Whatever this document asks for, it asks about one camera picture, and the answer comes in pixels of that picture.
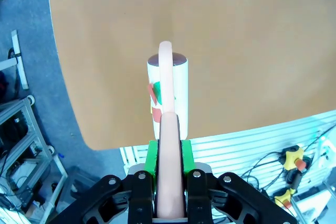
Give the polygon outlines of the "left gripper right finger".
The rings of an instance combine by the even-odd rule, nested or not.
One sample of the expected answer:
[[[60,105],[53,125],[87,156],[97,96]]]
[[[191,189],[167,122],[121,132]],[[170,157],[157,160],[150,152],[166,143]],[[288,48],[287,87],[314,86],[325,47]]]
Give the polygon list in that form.
[[[232,172],[219,177],[194,162],[189,140],[181,144],[188,223],[215,223],[212,210],[233,223],[297,223],[283,208]]]

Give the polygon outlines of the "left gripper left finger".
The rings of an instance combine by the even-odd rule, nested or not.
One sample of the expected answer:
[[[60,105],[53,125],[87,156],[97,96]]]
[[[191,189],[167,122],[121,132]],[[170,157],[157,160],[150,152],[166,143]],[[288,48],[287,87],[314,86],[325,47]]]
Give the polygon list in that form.
[[[141,170],[124,179],[106,175],[51,223],[111,223],[124,212],[127,223],[152,223],[157,154],[158,141],[151,141]]]

